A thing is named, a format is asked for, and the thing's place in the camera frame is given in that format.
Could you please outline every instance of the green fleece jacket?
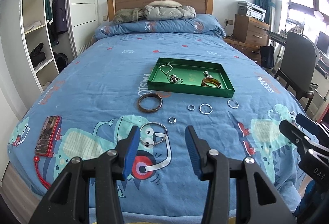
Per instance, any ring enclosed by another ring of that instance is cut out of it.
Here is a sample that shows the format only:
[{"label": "green fleece jacket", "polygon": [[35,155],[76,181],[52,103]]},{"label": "green fleece jacket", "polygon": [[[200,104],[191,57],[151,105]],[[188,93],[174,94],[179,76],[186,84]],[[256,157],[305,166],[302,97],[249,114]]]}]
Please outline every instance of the green fleece jacket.
[{"label": "green fleece jacket", "polygon": [[113,18],[113,23],[119,25],[125,22],[137,22],[144,19],[144,8],[137,7],[133,9],[120,9]]}]

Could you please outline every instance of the brown bangle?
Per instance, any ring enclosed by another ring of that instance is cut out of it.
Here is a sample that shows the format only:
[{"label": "brown bangle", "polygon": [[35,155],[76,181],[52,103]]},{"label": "brown bangle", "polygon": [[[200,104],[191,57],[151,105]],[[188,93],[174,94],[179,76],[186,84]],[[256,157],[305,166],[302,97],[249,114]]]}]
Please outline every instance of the brown bangle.
[{"label": "brown bangle", "polygon": [[201,86],[210,86],[210,87],[212,87],[212,88],[221,88],[221,87],[222,87],[222,84],[220,83],[220,81],[218,81],[218,80],[215,79],[215,78],[205,77],[205,78],[203,78],[202,81],[201,81]]},{"label": "brown bangle", "polygon": [[[160,101],[160,105],[154,109],[150,109],[150,110],[147,110],[145,108],[143,108],[141,105],[140,105],[140,102],[145,99],[145,98],[148,98],[148,97],[154,97],[156,99],[158,99]],[[143,112],[143,113],[155,113],[156,111],[158,111],[161,106],[162,106],[162,98],[158,95],[158,94],[155,94],[155,93],[148,93],[148,94],[144,94],[143,96],[141,96],[139,99],[138,99],[138,102],[137,102],[137,106],[138,106],[138,109]]]}]

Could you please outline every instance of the screw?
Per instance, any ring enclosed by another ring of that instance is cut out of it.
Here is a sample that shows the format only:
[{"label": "screw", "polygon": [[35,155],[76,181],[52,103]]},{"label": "screw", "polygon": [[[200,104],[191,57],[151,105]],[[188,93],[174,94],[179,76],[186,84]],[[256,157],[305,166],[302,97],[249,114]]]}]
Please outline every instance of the screw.
[{"label": "screw", "polygon": [[117,152],[114,149],[110,149],[107,151],[107,155],[109,155],[109,156],[116,156],[116,154],[117,154]]},{"label": "screw", "polygon": [[219,155],[219,152],[216,149],[210,149],[209,154],[211,156],[217,156],[217,155]]},{"label": "screw", "polygon": [[73,158],[71,159],[71,162],[72,162],[73,164],[78,164],[78,163],[80,163],[80,157],[73,157]]},{"label": "screw", "polygon": [[247,164],[253,164],[253,163],[255,162],[255,160],[254,160],[253,158],[251,158],[251,157],[247,157],[247,158],[245,159],[245,162],[246,162]]}]

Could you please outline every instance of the silver ring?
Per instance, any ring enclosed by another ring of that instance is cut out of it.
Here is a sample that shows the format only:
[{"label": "silver ring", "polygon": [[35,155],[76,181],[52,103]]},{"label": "silver ring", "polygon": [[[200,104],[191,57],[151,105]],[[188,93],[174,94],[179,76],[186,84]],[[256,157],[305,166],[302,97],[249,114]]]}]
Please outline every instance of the silver ring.
[{"label": "silver ring", "polygon": [[142,141],[141,138],[139,138],[139,140],[140,140],[145,146],[150,146],[150,145],[155,146],[155,145],[158,145],[159,143],[163,142],[163,141],[166,139],[166,137],[168,136],[168,130],[166,129],[166,127],[165,127],[163,124],[160,124],[160,123],[157,123],[157,122],[149,122],[149,123],[143,124],[143,125],[140,127],[139,131],[141,132],[142,129],[143,129],[143,127],[145,127],[145,126],[147,126],[147,125],[149,125],[149,124],[157,124],[157,125],[161,126],[161,127],[165,130],[165,132],[166,132],[165,137],[162,138],[160,141],[155,142],[155,143],[153,143],[153,144],[145,143],[144,141]]},{"label": "silver ring", "polygon": [[[234,101],[234,102],[236,103],[236,106],[233,107],[233,106],[230,104],[230,101]],[[239,107],[239,104],[238,104],[238,102],[237,102],[235,99],[229,99],[229,100],[227,101],[227,104],[228,104],[228,106],[229,106],[230,108],[232,108],[232,109],[237,109],[237,108]]]},{"label": "silver ring", "polygon": [[[209,108],[210,108],[210,112],[208,112],[208,113],[205,113],[203,110],[202,110],[202,106],[208,106]],[[209,104],[207,104],[207,103],[203,103],[203,104],[201,104],[200,105],[200,107],[199,107],[199,110],[200,110],[200,112],[202,113],[202,114],[211,114],[212,112],[213,112],[213,108],[209,105]]]},{"label": "silver ring", "polygon": [[188,108],[190,111],[193,111],[193,110],[195,109],[195,107],[194,107],[193,104],[188,105],[187,108]]},{"label": "silver ring", "polygon": [[176,123],[176,118],[173,117],[173,116],[169,117],[168,122],[171,123],[171,124],[174,124],[174,123]]}]

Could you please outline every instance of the wardrobe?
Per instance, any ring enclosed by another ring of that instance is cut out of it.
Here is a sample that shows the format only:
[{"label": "wardrobe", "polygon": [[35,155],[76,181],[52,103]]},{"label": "wardrobe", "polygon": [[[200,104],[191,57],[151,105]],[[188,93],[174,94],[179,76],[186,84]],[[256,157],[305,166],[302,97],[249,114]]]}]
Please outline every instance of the wardrobe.
[{"label": "wardrobe", "polygon": [[[64,53],[73,61],[91,45],[91,37],[99,25],[97,0],[65,0],[68,31],[58,35],[51,45],[45,0],[1,0],[0,32],[6,64],[24,105],[29,109],[59,74],[53,52]],[[36,28],[25,30],[29,24]],[[43,43],[46,60],[33,67],[30,53]]]}]

